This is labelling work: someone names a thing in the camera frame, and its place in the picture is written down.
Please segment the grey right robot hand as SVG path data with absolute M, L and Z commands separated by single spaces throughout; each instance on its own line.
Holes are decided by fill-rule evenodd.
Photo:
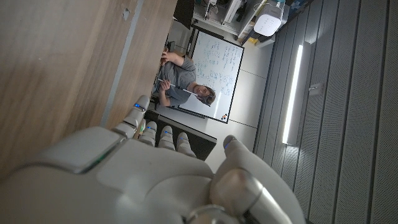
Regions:
M 2 223 L 304 223 L 282 178 L 241 141 L 224 139 L 216 172 L 188 137 L 151 122 L 134 135 L 149 98 L 113 129 L 78 131 L 1 182 Z

